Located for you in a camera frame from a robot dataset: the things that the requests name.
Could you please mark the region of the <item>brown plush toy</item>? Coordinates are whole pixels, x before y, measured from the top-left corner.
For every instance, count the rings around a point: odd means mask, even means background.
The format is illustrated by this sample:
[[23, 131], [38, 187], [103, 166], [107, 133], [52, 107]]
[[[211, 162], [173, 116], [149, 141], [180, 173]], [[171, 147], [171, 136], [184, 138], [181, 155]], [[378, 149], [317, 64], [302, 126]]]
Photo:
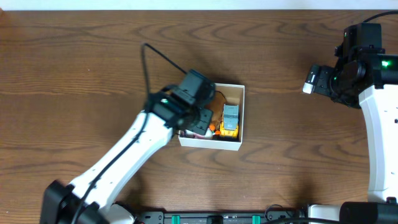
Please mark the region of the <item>brown plush toy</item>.
[[220, 91], [215, 91], [213, 100], [205, 106], [206, 109], [213, 112], [211, 123], [216, 127], [222, 121], [224, 104], [226, 104], [226, 98], [224, 97], [224, 94], [222, 94]]

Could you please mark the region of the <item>yellow grey toy truck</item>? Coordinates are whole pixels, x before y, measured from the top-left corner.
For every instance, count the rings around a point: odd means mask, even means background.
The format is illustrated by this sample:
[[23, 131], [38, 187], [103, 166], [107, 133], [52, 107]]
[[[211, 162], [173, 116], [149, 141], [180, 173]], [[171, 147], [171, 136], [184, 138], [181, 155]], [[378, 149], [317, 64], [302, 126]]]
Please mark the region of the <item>yellow grey toy truck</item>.
[[239, 133], [239, 106], [224, 105], [223, 117], [220, 124], [222, 138], [237, 138]]

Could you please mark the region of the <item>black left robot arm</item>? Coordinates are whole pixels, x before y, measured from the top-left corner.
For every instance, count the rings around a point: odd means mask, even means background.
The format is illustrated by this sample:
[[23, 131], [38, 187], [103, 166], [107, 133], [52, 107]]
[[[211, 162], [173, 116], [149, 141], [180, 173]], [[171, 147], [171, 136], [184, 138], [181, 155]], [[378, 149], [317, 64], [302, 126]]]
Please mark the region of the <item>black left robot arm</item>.
[[44, 192], [40, 223], [134, 223], [116, 197], [160, 148], [179, 131], [204, 135], [212, 117], [205, 108], [215, 83], [190, 70], [179, 85], [150, 93], [127, 133], [91, 168], [69, 184], [53, 181]]

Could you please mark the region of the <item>white cardboard box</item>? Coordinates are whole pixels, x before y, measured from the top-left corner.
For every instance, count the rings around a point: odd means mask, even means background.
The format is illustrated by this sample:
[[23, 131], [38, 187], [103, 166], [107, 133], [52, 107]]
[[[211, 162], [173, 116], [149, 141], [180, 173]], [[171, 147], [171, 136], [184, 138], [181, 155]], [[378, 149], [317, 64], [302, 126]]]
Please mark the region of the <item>white cardboard box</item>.
[[243, 124], [244, 124], [244, 105], [245, 105], [245, 86], [232, 85], [224, 83], [215, 83], [216, 90], [222, 92], [229, 105], [239, 106], [239, 123], [237, 140], [219, 140], [219, 139], [194, 139], [179, 136], [178, 140], [181, 146], [197, 147], [205, 149], [219, 149], [228, 151], [238, 151], [243, 142]]

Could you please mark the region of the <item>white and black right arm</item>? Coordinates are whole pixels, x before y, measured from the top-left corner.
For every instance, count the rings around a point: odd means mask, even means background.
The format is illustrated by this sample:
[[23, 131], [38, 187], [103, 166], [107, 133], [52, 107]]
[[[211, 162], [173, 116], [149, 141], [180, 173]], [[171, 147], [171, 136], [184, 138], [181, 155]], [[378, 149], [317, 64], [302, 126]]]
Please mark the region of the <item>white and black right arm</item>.
[[397, 56], [382, 47], [380, 24], [347, 27], [334, 67], [312, 65], [303, 92], [360, 109], [369, 151], [367, 202], [311, 205], [310, 223], [397, 223]]

